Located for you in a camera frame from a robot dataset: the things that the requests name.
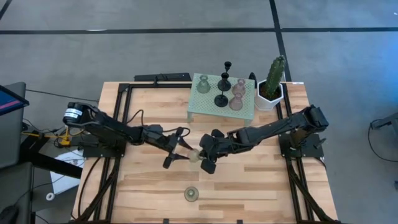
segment small table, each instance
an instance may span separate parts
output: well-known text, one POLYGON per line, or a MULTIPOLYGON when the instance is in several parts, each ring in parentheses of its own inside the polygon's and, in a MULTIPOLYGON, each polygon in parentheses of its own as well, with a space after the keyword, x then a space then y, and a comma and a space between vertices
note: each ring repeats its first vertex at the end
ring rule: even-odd
MULTIPOLYGON (((99 108, 109 116, 114 113, 119 84, 106 82, 103 86, 99 108)), ((287 83, 287 89, 293 113, 309 105, 304 85, 287 83)), ((131 95, 129 117, 142 109, 145 111, 144 124, 160 124, 165 130, 188 127, 191 133, 184 140, 198 149, 201 137, 205 133, 210 134, 213 129, 225 133, 242 128, 239 120, 202 114, 195 114, 194 121, 187 123, 190 92, 189 88, 135 88, 131 95)), ((281 107, 286 117, 283 100, 281 107)), ((251 126, 276 120, 275 109, 254 110, 251 126)), ((136 118, 129 125, 141 125, 141 121, 136 118)), ((188 150, 177 146, 176 152, 186 156, 188 150)), ((188 161, 175 161, 169 169, 164 169, 162 164, 167 155, 167 152, 148 144, 127 145, 121 159, 112 223, 162 223, 165 218, 170 223, 236 223, 237 220, 243 220, 243 223, 295 223, 286 162, 280 154, 277 136, 263 140, 251 151, 219 159, 213 175, 203 171, 200 163, 188 161), (199 190, 197 201, 188 202, 185 199, 187 187, 199 190)), ((85 161, 73 209, 75 217, 80 190, 95 160, 89 158, 85 161)), ((103 164, 102 158, 87 179, 81 198, 82 211, 98 192, 103 164)), ((337 219, 325 168, 314 158, 303 158, 303 164, 312 197, 327 215, 337 219)), ((298 194, 302 217, 306 219, 303 197, 298 194)), ((101 218, 106 215, 107 201, 108 196, 105 195, 101 218)))
MULTIPOLYGON (((244 86, 246 93, 242 97, 243 107, 239 111, 232 110, 228 105, 220 108, 215 105, 214 98, 221 94, 217 87, 217 83, 221 80, 219 75, 207 75, 208 83, 210 84, 210 91, 208 93, 200 93, 197 90, 197 85, 200 82, 202 74, 195 73, 193 75, 191 97, 189 99, 189 106, 187 110, 188 122, 192 121, 192 114, 207 114, 222 116, 227 118, 238 118, 244 120, 244 126, 250 125, 254 118, 254 80, 245 79, 244 86)), ((238 78, 228 78, 228 81, 234 86, 238 82, 238 78)), ((234 95, 232 94, 232 87, 230 90, 224 92, 224 95, 231 100, 234 95)))

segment wooden table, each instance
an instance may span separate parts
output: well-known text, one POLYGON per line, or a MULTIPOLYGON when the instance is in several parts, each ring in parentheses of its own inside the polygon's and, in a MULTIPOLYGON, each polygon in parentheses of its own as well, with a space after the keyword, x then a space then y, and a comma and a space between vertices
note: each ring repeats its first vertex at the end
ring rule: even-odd
MULTIPOLYGON (((110 116, 113 115, 118 85, 117 82, 104 83, 99 101, 99 108, 110 116)), ((308 106, 304 85, 287 83, 287 87, 293 113, 308 106)), ((193 115, 193 122, 188 124, 189 97, 188 88, 134 89, 129 118, 143 109, 145 124, 160 124, 164 129, 188 127, 191 133, 185 140, 196 148, 199 148, 200 138, 205 133, 210 134, 212 129, 226 133, 243 127, 240 119, 201 114, 193 115)), ((284 103, 281 105, 286 116, 284 103)), ((255 110, 251 125, 261 126, 275 120, 276 110, 255 110)), ((136 118, 129 125, 139 123, 140 119, 136 118)), ((188 150, 177 146, 177 152, 186 155, 188 150)), ((199 162, 175 161, 169 169, 164 169, 162 164, 166 155, 166 152, 147 144, 127 147, 121 160, 113 223, 161 223, 164 218, 169 218, 171 223, 236 223, 236 220, 244 223, 295 223, 286 163, 280 155, 277 137, 264 140, 249 152, 219 159, 213 175, 202 171, 199 162), (196 202, 188 202, 184 198, 184 190, 189 186, 199 190, 196 202)), ((81 186, 94 161, 95 158, 88 159, 83 169, 73 209, 75 217, 81 186)), ((101 159, 97 163, 88 179, 82 210, 98 191, 103 161, 101 159)), ((310 193, 326 214, 337 219, 325 168, 313 158, 304 158, 303 163, 310 193)), ((299 197, 302 216, 306 219, 301 193, 299 197)), ((102 218, 107 195, 104 201, 102 218)))

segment white paper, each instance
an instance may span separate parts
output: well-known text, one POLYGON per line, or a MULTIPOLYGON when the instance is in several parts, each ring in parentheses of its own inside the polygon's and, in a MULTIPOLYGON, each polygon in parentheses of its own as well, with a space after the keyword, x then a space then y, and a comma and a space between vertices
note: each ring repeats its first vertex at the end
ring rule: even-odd
MULTIPOLYGON (((84 160, 82 160, 83 156, 79 156, 82 154, 83 154, 83 152, 74 150, 73 152, 67 152, 62 155, 59 155, 55 159, 65 161, 72 165, 80 166, 81 168, 83 168, 83 166, 84 166, 84 160)), ((61 174, 57 174, 54 172, 50 172, 50 175, 51 175, 52 182, 58 180, 59 178, 61 178, 63 176, 61 174)), ((80 179, 68 177, 68 176, 62 177, 60 180, 58 180, 52 184, 52 187, 54 189, 54 194, 56 194, 56 195, 60 194, 66 190, 71 189, 72 187, 79 185, 79 183, 80 183, 80 179)))

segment gray carpet floor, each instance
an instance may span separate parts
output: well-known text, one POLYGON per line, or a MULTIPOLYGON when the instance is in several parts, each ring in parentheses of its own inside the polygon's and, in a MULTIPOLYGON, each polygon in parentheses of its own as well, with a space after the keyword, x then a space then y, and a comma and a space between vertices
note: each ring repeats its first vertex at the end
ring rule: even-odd
MULTIPOLYGON (((285 28, 398 27, 394 0, 275 0, 285 28)), ((0 7, 6 0, 0 0, 0 7)), ((0 30, 99 30, 192 27, 273 27, 268 0, 12 0, 0 30)), ((369 148, 369 123, 398 112, 398 32, 283 32, 290 74, 304 82, 311 103, 330 122, 322 134, 327 173, 339 219, 398 223, 398 163, 369 148)), ((0 85, 26 82, 33 90, 98 99, 103 82, 135 75, 195 72, 264 79, 279 55, 274 32, 194 34, 0 35, 0 85)), ((28 92, 24 117, 56 128, 68 99, 28 92)), ((375 151, 398 160, 391 127, 371 131, 375 151)), ((47 146, 50 156, 61 153, 47 146)), ((50 181, 37 172, 35 183, 50 181)), ((66 222, 76 189, 48 203, 37 189, 34 209, 49 222, 66 222)))

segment black strip on floor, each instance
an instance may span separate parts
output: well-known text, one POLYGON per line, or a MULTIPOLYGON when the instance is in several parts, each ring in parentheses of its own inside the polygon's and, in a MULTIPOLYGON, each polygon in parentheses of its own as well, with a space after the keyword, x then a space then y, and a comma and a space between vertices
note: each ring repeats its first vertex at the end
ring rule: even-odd
POLYGON ((284 45, 284 39, 282 37, 282 32, 281 32, 281 29, 280 29, 278 12, 276 11, 275 0, 269 0, 269 4, 271 6, 272 19, 274 20, 276 40, 278 41, 279 53, 281 55, 284 55, 285 58, 286 58, 285 81, 291 82, 292 81, 292 76, 290 75, 289 63, 287 61, 286 50, 285 50, 285 45, 284 45))
POLYGON ((11 2, 12 2, 12 0, 7 0, 6 3, 4 3, 4 5, 3 5, 3 7, 1 8, 1 11, 0 11, 0 20, 3 17, 4 13, 6 13, 6 11, 8 9, 8 6, 10 6, 11 2))
POLYGON ((398 27, 281 28, 281 32, 397 32, 398 27))
POLYGON ((274 32, 274 28, 176 28, 176 29, 105 29, 105 30, 0 30, 0 34, 192 34, 274 32))

